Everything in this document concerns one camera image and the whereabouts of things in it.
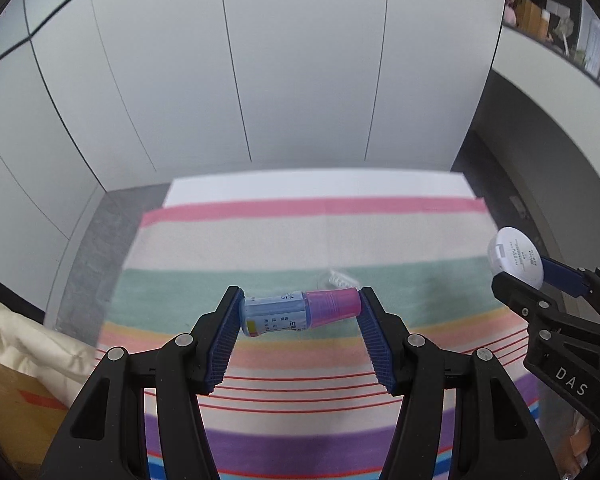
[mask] white cloth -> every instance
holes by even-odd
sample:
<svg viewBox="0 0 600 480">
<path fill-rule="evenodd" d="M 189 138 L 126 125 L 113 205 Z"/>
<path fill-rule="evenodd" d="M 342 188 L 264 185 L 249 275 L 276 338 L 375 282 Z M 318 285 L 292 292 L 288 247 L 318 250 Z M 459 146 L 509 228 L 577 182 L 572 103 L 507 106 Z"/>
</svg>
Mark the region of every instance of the white cloth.
<svg viewBox="0 0 600 480">
<path fill-rule="evenodd" d="M 0 303 L 0 364 L 37 378 L 70 406 L 93 370 L 95 349 Z"/>
</svg>

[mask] silver screw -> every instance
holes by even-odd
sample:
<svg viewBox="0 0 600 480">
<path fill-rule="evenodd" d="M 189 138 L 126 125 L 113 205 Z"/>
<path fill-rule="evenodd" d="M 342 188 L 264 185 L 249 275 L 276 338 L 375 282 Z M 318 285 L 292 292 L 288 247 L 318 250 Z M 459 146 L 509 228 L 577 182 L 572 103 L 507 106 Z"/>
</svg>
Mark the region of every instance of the silver screw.
<svg viewBox="0 0 600 480">
<path fill-rule="evenodd" d="M 193 343 L 191 334 L 180 334 L 176 338 L 176 345 L 178 346 L 189 346 L 191 343 Z"/>
<path fill-rule="evenodd" d="M 125 354 L 125 351 L 122 348 L 120 348 L 119 346 L 116 346 L 115 348 L 112 348 L 111 350 L 109 350 L 107 352 L 107 357 L 109 359 L 111 359 L 112 361 L 117 361 L 124 354 Z"/>
<path fill-rule="evenodd" d="M 475 354 L 483 361 L 491 361 L 491 358 L 493 357 L 491 350 L 488 348 L 478 348 L 478 351 Z"/>
<path fill-rule="evenodd" d="M 409 343 L 411 346 L 423 346 L 425 339 L 420 334 L 411 334 L 407 338 L 407 343 Z"/>
</svg>

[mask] green stripe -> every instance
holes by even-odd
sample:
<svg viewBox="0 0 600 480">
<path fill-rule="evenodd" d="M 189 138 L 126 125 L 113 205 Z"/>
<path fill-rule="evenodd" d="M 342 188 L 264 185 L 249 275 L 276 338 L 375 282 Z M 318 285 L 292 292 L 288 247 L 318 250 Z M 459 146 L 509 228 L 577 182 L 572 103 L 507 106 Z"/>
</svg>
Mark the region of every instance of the green stripe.
<svg viewBox="0 0 600 480">
<path fill-rule="evenodd" d="M 500 307 L 491 293 L 486 257 L 343 269 L 372 286 L 388 312 L 408 326 L 449 322 Z M 188 332 L 205 312 L 216 309 L 226 288 L 266 298 L 293 290 L 315 290 L 324 270 L 202 272 L 125 270 L 107 320 L 123 326 L 176 334 Z M 354 319 L 305 332 L 268 334 L 268 339 L 311 339 L 358 335 Z"/>
</svg>

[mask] bottle cap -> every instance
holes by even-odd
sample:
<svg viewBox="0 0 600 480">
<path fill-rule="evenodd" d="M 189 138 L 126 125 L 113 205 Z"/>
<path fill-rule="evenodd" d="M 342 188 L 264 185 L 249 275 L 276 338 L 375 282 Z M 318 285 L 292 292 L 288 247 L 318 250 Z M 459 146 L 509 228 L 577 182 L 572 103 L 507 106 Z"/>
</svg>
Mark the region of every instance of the bottle cap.
<svg viewBox="0 0 600 480">
<path fill-rule="evenodd" d="M 542 286 L 544 269 L 540 254 L 533 242 L 517 229 L 500 229 L 489 242 L 487 257 L 494 276 L 504 271 L 533 288 Z"/>
<path fill-rule="evenodd" d="M 360 314 L 360 294 L 356 288 L 306 292 L 311 311 L 311 328 Z"/>
</svg>

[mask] floor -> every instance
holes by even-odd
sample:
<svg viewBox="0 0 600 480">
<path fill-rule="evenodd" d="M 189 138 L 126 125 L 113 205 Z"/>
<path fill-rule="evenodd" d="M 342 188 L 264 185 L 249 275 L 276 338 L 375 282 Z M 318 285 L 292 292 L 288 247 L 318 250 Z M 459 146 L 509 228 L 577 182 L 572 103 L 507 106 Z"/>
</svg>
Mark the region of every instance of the floor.
<svg viewBox="0 0 600 480">
<path fill-rule="evenodd" d="M 546 254 L 538 229 L 522 199 L 496 158 L 473 132 L 466 136 L 452 171 L 464 173 L 478 197 L 483 197 L 496 225 L 526 233 Z M 62 297 L 56 330 L 95 345 L 142 215 L 159 208 L 167 184 L 108 192 L 102 199 L 78 249 Z M 555 291 L 549 294 L 560 300 Z M 573 410 L 541 385 L 541 429 L 552 449 L 573 420 Z"/>
</svg>

